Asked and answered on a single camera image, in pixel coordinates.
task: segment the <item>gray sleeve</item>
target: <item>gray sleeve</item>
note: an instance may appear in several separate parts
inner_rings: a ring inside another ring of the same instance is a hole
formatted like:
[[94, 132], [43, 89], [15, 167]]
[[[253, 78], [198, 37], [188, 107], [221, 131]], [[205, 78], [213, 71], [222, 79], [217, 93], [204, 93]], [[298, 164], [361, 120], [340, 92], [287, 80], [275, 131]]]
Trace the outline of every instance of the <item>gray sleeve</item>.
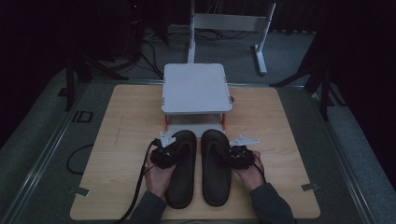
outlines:
[[265, 183], [250, 193], [254, 213], [262, 222], [294, 224], [288, 203], [280, 197], [270, 183]]
[[127, 223], [158, 224], [161, 221], [166, 206], [166, 202], [147, 190], [140, 200], [140, 203], [132, 212], [131, 218]]

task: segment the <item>wooden tabletop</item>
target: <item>wooden tabletop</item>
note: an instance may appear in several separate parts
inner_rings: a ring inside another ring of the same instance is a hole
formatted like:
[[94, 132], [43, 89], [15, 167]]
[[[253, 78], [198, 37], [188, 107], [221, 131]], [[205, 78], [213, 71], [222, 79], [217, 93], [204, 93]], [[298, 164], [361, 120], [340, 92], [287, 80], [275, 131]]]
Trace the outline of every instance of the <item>wooden tabletop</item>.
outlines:
[[[119, 219], [129, 208], [149, 143], [164, 131], [161, 110], [163, 86], [119, 85], [113, 91], [94, 143], [70, 216], [82, 219]], [[227, 114], [226, 135], [258, 138], [248, 148], [260, 151], [265, 176], [290, 205], [295, 218], [318, 217], [320, 210], [309, 183], [289, 122], [277, 91], [272, 88], [230, 88], [233, 110]], [[194, 196], [182, 210], [166, 208], [163, 219], [255, 218], [247, 191], [233, 173], [230, 198], [221, 207], [205, 203], [202, 195], [201, 149], [198, 139]], [[140, 197], [146, 190], [143, 181]]]

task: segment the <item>person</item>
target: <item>person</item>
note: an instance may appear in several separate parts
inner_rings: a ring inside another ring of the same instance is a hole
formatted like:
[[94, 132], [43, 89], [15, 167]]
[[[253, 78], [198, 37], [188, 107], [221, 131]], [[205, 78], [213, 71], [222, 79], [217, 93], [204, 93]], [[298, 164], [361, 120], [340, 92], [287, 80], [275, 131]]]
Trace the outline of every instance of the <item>person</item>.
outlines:
[[[253, 151], [255, 163], [259, 167], [260, 152]], [[164, 194], [175, 165], [171, 168], [161, 169], [147, 160], [149, 170], [145, 173], [147, 190], [140, 203], [132, 212], [130, 224], [157, 224], [161, 222], [163, 211], [167, 203]], [[274, 187], [267, 183], [256, 167], [251, 166], [246, 170], [234, 170], [240, 177], [243, 185], [249, 191], [254, 213], [262, 223], [291, 224], [294, 223], [293, 214], [288, 203], [280, 197]]]

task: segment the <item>black slipper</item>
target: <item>black slipper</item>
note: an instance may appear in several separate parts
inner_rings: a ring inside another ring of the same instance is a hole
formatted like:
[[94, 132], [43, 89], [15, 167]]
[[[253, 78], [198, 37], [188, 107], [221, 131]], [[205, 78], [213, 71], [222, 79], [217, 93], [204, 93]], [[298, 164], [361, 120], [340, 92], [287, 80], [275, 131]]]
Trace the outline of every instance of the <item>black slipper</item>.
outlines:
[[172, 173], [165, 199], [169, 206], [175, 209], [187, 207], [194, 193], [194, 170], [197, 148], [197, 138], [191, 131], [175, 133], [176, 142], [171, 146], [179, 150], [176, 169]]
[[230, 148], [227, 136], [217, 130], [207, 130], [201, 138], [202, 187], [205, 201], [211, 206], [224, 205], [230, 195], [231, 168], [220, 156]]

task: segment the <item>gray carpet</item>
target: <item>gray carpet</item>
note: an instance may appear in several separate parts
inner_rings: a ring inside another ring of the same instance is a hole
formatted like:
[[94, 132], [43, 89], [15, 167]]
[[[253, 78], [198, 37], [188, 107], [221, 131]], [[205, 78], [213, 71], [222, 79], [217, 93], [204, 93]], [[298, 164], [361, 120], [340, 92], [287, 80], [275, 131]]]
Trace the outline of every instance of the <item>gray carpet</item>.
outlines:
[[[229, 83], [239, 85], [274, 83], [295, 73], [313, 36], [269, 34], [264, 46], [269, 74], [264, 77], [257, 71], [251, 48], [258, 38], [258, 35], [249, 35], [244, 39], [197, 41], [195, 62], [223, 64]], [[167, 63], [187, 61], [188, 37], [176, 35], [170, 40], [170, 45], [166, 46], [155, 37], [148, 39], [156, 49], [157, 64], [162, 70]], [[144, 45], [143, 52], [152, 60], [153, 54], [149, 45]], [[21, 212], [17, 214], [19, 218], [14, 219], [18, 220], [15, 223], [76, 223], [69, 217], [68, 212], [74, 200], [73, 190], [78, 186], [81, 176], [67, 172], [66, 160], [78, 147], [93, 143], [112, 88], [116, 83], [137, 83], [141, 79], [154, 80], [153, 82], [158, 80], [157, 75], [148, 68], [149, 65], [140, 60], [132, 69], [120, 71], [122, 75], [131, 78], [123, 82], [93, 71], [94, 81], [90, 85], [78, 85], [81, 87], [79, 90], [85, 91], [80, 92], [80, 101], [76, 103], [74, 110], [68, 113], [64, 112], [65, 99], [56, 96], [59, 89], [64, 87], [64, 74], [56, 76], [51, 81], [29, 115], [0, 151], [1, 217], [6, 216], [9, 207], [17, 207]], [[306, 77], [297, 80], [293, 85], [301, 86], [305, 81]], [[278, 91], [309, 178], [319, 185], [315, 194], [321, 209], [320, 217], [313, 220], [298, 220], [298, 223], [364, 223], [348, 190], [349, 184], [337, 163], [334, 154], [337, 144], [326, 130], [329, 126], [335, 132], [336, 142], [340, 144], [347, 157], [365, 202], [373, 213], [375, 223], [396, 223], [396, 217], [392, 213], [396, 210], [394, 189], [387, 182], [359, 125], [347, 107], [338, 105], [329, 107], [330, 122], [326, 123], [318, 114], [317, 101], [304, 90], [287, 87]], [[93, 112], [92, 122], [71, 122], [76, 110]], [[52, 136], [59, 136], [56, 130], [60, 128], [64, 128], [64, 133], [58, 142], [53, 142]], [[48, 166], [41, 178], [33, 182], [34, 185], [36, 184], [33, 186], [35, 190], [28, 195], [30, 198], [27, 198], [29, 200], [26, 200], [24, 206], [12, 206], [13, 200], [18, 198], [25, 177], [29, 175], [29, 171], [32, 170], [43, 150], [48, 148], [48, 143], [55, 150], [49, 156]], [[87, 148], [78, 153], [73, 159], [73, 167], [82, 171], [89, 152], [90, 149]], [[256, 220], [237, 220], [237, 222], [257, 223]], [[83, 223], [111, 223], [111, 221]], [[216, 223], [235, 222], [228, 220]]]

